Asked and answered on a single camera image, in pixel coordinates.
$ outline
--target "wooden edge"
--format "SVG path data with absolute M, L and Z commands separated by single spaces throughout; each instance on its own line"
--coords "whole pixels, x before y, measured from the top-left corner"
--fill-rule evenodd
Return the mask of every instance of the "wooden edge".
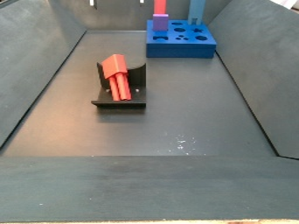
M 1 224 L 299 224 L 299 220 L 159 220 L 83 222 L 0 222 Z

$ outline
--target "bin floor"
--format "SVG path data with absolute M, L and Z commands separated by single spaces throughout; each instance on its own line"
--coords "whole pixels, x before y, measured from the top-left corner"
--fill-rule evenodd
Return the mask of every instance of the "bin floor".
M 99 109 L 96 63 L 147 64 L 146 109 Z M 5 157 L 272 157 L 218 55 L 147 59 L 144 31 L 89 31 L 1 149 Z

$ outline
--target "blue board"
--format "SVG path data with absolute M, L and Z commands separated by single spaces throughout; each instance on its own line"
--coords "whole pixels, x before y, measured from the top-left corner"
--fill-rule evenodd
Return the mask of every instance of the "blue board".
M 147 58 L 212 58 L 216 45 L 204 24 L 170 20 L 168 31 L 154 31 L 154 20 L 147 21 Z

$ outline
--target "blue block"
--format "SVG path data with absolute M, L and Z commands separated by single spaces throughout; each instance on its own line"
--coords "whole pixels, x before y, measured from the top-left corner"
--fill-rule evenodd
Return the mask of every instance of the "blue block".
M 154 31 L 154 20 L 147 21 L 147 58 L 211 59 L 216 45 L 204 24 L 188 24 L 187 20 L 170 20 L 168 31 Z
M 202 24 L 206 0 L 191 0 L 188 24 Z

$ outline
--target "black holder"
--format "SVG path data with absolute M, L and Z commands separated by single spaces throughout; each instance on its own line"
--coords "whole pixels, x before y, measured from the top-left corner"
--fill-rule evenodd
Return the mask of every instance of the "black holder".
M 97 100 L 91 103 L 100 108 L 109 109 L 140 109 L 146 107 L 146 64 L 140 67 L 127 69 L 127 81 L 131 90 L 131 101 L 113 101 L 109 83 L 104 77 L 103 66 L 97 63 L 97 75 L 101 89 Z

